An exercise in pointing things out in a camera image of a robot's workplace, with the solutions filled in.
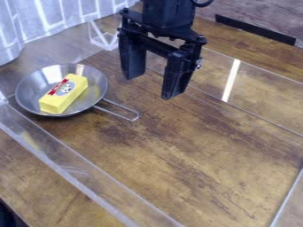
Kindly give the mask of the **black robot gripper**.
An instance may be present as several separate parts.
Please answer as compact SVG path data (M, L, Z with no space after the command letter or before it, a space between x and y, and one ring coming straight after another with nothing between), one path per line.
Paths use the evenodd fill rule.
M209 2L195 0L142 0L142 12L121 10L121 68L131 80L146 72L147 52L169 58L165 68L162 98L185 93L194 71L202 67L201 52L207 44L193 30L195 8Z

